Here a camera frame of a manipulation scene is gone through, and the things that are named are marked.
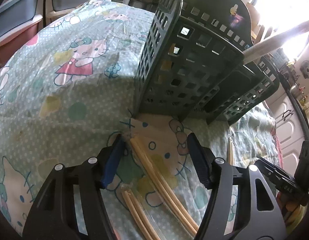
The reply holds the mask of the wooden chopstick pair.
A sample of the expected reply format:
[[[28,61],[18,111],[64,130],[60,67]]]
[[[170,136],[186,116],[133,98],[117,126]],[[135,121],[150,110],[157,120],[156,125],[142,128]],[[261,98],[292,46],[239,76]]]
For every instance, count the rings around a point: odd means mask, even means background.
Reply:
[[[146,171],[146,173],[152,180],[154,187],[156,188],[159,195],[163,198],[163,201],[165,202],[167,207],[171,210],[174,216],[179,220],[179,222],[182,224],[185,230],[192,237],[195,237],[195,235],[198,232],[199,226],[193,220],[191,215],[189,215],[188,211],[179,201],[177,196],[174,194],[173,190],[171,189],[169,184],[166,182],[164,177],[161,175],[161,173],[159,172],[158,168],[156,167],[152,159],[148,157],[139,138],[134,137],[130,139],[130,143],[133,147],[134,152],[139,158],[142,166],[144,167],[144,170]]]
[[[250,63],[273,50],[280,48],[288,39],[301,34],[309,34],[309,20],[292,29],[265,38],[243,52],[243,64]]]
[[[233,139],[231,139],[231,137],[228,138],[227,156],[228,156],[228,163],[230,165],[234,165],[234,143],[233,143]]]
[[[161,240],[159,234],[149,221],[141,203],[131,190],[122,191],[123,199],[138,228],[147,240]]]

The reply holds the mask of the white kitchen cabinets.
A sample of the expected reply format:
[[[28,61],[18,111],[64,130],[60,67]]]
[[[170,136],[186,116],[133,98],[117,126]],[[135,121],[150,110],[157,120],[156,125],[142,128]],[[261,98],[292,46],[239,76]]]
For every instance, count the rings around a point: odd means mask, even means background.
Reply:
[[[297,111],[287,94],[274,94],[266,100],[266,103],[275,118],[283,169],[293,175],[297,169],[302,143],[305,139]]]

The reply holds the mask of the hello kitty patterned tablecloth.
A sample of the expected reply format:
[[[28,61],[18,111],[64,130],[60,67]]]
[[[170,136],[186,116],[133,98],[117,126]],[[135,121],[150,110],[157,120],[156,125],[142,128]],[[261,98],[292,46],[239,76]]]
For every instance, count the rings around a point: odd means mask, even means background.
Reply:
[[[214,155],[246,167],[280,165],[275,121],[259,104],[233,126],[173,116],[133,117],[134,77],[154,14],[88,1],[42,29],[0,72],[0,211],[21,234],[37,193],[57,164],[83,163],[118,134],[140,137],[149,158],[196,223],[209,201],[188,154],[195,133]]]

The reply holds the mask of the dark green utensil basket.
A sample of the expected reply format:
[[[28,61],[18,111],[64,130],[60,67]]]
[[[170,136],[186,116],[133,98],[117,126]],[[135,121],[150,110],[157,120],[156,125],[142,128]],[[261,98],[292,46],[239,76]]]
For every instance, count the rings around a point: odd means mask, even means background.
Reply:
[[[252,46],[242,0],[160,0],[135,75],[135,114],[234,124],[279,88],[274,66],[244,61]]]

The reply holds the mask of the left pastel drawer tower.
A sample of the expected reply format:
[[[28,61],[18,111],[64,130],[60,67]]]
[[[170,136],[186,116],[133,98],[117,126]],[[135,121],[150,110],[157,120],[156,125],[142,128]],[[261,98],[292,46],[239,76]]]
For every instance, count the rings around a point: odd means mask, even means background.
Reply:
[[[42,27],[43,0],[3,0],[0,6],[0,67]]]

